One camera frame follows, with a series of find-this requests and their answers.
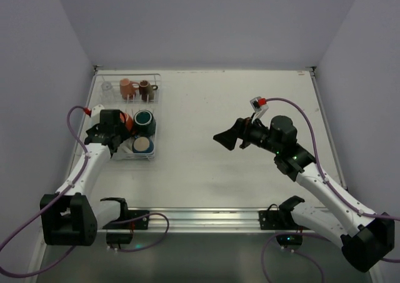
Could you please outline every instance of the brown mug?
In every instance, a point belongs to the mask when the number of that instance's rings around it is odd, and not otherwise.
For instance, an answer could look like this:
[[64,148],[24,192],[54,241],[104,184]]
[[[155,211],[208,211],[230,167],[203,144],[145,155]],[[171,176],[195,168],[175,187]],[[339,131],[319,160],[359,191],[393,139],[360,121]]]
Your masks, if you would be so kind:
[[139,93],[142,96],[142,101],[147,102],[154,100],[154,91],[158,89],[157,85],[151,85],[149,81],[143,80],[139,83]]
[[119,81],[119,92],[124,100],[131,100],[139,89],[139,83],[130,81],[128,78],[124,78]]

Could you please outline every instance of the blue cup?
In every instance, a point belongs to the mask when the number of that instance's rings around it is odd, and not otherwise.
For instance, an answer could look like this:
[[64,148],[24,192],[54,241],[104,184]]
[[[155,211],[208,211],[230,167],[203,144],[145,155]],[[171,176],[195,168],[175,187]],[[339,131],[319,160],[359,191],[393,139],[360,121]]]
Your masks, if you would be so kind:
[[138,137],[132,144],[132,151],[135,154],[150,154],[154,151],[154,143],[148,137]]

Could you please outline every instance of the dish rack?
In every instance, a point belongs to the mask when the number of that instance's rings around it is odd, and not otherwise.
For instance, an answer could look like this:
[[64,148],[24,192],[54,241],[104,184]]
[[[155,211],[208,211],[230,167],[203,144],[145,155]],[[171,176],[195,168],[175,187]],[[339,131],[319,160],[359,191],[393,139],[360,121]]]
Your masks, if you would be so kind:
[[[128,78],[130,81],[139,83],[141,81],[148,81],[151,85],[157,85],[157,90],[154,91],[154,99],[149,101],[142,100],[139,91],[136,91],[135,96],[130,99],[123,99],[120,90],[119,82],[121,79]],[[130,75],[101,75],[99,76],[101,88],[99,89],[99,104],[102,104],[106,109],[119,109],[122,112],[128,113],[132,118],[134,115],[142,110],[150,111],[156,120],[156,132],[149,137],[154,144],[154,149],[149,153],[133,153],[132,146],[135,137],[131,137],[124,141],[116,153],[112,156],[113,160],[153,160],[156,155],[157,148],[157,132],[159,126],[159,116],[161,115],[161,93],[163,91],[161,75],[159,74],[130,74]]]

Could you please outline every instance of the purple cable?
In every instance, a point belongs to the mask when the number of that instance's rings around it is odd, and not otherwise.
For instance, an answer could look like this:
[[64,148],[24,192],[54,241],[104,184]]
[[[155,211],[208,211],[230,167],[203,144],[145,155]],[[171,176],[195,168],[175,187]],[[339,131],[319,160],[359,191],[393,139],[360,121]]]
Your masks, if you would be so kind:
[[148,248],[150,248],[150,247],[154,247],[154,246],[158,245],[160,242],[162,242],[162,241],[165,239],[165,237],[167,236],[167,232],[168,232],[168,230],[169,230],[169,220],[168,220],[168,218],[167,218],[164,214],[162,214],[162,213],[152,212],[152,213],[145,214],[145,215],[143,215],[143,216],[135,217],[134,219],[128,219],[128,220],[126,220],[126,221],[112,222],[112,224],[127,224],[127,223],[130,223],[130,222],[134,222],[134,221],[141,220],[143,217],[149,217],[149,216],[162,216],[162,217],[165,218],[165,220],[167,221],[167,228],[166,228],[164,234],[161,236],[161,238],[158,239],[156,242],[153,242],[152,244],[150,244],[150,245],[148,245],[148,246],[145,246],[145,247],[140,247],[140,248],[138,248],[138,249],[131,249],[131,250],[117,249],[118,252],[133,253],[133,252],[143,251],[143,250],[146,250],[146,249],[148,249]]
[[[325,173],[323,172],[323,169],[322,169],[322,166],[321,166],[321,162],[320,162],[320,160],[319,160],[318,151],[317,151],[317,142],[316,142],[316,139],[315,139],[315,134],[314,134],[313,127],[312,127],[311,122],[310,122],[310,120],[308,119],[307,115],[306,115],[306,114],[304,113],[304,111],[300,108],[300,106],[298,106],[296,103],[294,103],[294,102],[292,102],[292,101],[290,101],[290,100],[287,100],[287,99],[284,99],[284,98],[281,98],[281,97],[272,97],[272,98],[270,98],[270,99],[266,99],[266,101],[267,101],[267,102],[269,102],[269,101],[282,101],[282,102],[286,102],[286,103],[288,103],[288,104],[294,106],[294,107],[301,113],[301,115],[303,116],[303,118],[306,120],[307,125],[308,125],[308,128],[309,128],[310,133],[311,133],[312,148],[314,149],[315,160],[316,160],[317,168],[318,168],[318,171],[319,171],[321,177],[324,179],[326,185],[330,188],[330,190],[332,190],[333,193],[334,193],[343,203],[345,203],[345,205],[347,205],[351,210],[353,210],[353,211],[359,213],[359,210],[358,210],[356,207],[354,207],[353,205],[351,205],[351,203],[349,203],[345,198],[343,198],[343,196],[335,189],[335,187],[333,187],[333,185],[330,183],[330,181],[329,181],[328,179],[326,179]],[[377,214],[370,214],[370,213],[365,213],[365,212],[362,213],[362,215],[363,215],[363,216],[366,216],[366,217],[372,217],[372,218],[375,218],[375,219],[392,219],[392,220],[394,220],[394,221],[400,221],[400,217],[396,217],[396,216],[380,216],[380,215],[377,215]],[[385,262],[392,262],[392,263],[400,263],[400,259],[387,259],[387,258],[383,258],[382,261],[385,261]]]
[[[85,153],[88,152],[88,150],[86,149],[86,146],[83,144],[83,142],[81,142],[78,138],[78,135],[75,133],[74,129],[71,127],[71,123],[69,118],[71,117],[71,113],[75,110],[75,109],[84,109],[82,106],[74,106],[72,107],[67,115],[67,126],[69,129],[69,132],[71,132],[72,136],[77,140],[77,142],[79,143],[79,145],[81,145],[81,147],[83,148],[83,151]],[[75,184],[76,181],[78,181],[79,177],[82,175],[82,173],[84,172],[87,164],[88,164],[88,160],[89,158],[86,156],[82,165],[82,168],[79,170],[78,174],[76,175],[76,177],[72,180],[72,184]],[[41,216],[43,213],[45,213],[51,206],[54,205],[55,202],[57,202],[63,195],[65,195],[65,193],[67,193],[68,190],[71,189],[71,186],[68,186],[67,188],[65,188],[65,190],[63,190],[62,192],[59,193],[58,196],[56,196],[48,205],[46,205],[45,207],[43,207],[39,212],[37,212],[34,216],[32,216],[30,219],[28,219],[25,223],[23,223],[21,226],[19,226],[13,233],[11,233],[1,244],[0,244],[0,252],[4,249],[4,247],[11,241],[11,239],[13,239],[18,233],[20,233],[23,229],[25,229],[28,225],[30,225],[30,223],[32,223],[35,219],[37,219],[39,216]],[[51,269],[52,267],[56,266],[57,264],[59,264],[65,257],[67,257],[74,249],[75,247],[70,247],[68,249],[68,251],[66,251],[64,253],[64,255],[62,255],[58,260],[56,260],[55,262],[53,262],[52,264],[50,264],[49,266],[46,266],[43,269],[39,269],[36,272],[30,272],[28,274],[15,274],[13,272],[8,272],[5,269],[3,269],[0,266],[0,274],[7,276],[7,277],[11,277],[11,278],[27,278],[27,277],[32,277],[32,276],[36,276],[39,274],[42,274],[43,272],[48,271],[49,269]]]
[[[325,238],[323,238],[322,236],[319,236],[318,234],[315,233],[300,233],[300,232],[281,232],[281,233],[276,233],[274,235],[272,235],[267,242],[263,245],[262,247],[262,251],[261,251],[261,267],[262,267],[262,272],[264,273],[265,278],[267,279],[267,281],[269,283],[272,283],[272,280],[270,278],[270,276],[267,273],[267,270],[265,268],[265,261],[264,261],[264,254],[265,254],[265,250],[267,249],[268,244],[274,240],[274,238],[276,238],[277,236],[281,236],[281,235],[299,235],[299,236],[308,236],[308,237],[313,237],[313,238],[318,238],[321,240],[326,240]],[[307,259],[309,259],[313,264],[315,264],[315,266],[319,269],[319,272],[321,273],[321,282],[324,283],[325,282],[325,273],[322,269],[322,267],[310,256],[303,254],[301,252],[296,252],[294,251],[295,254],[303,256]]]

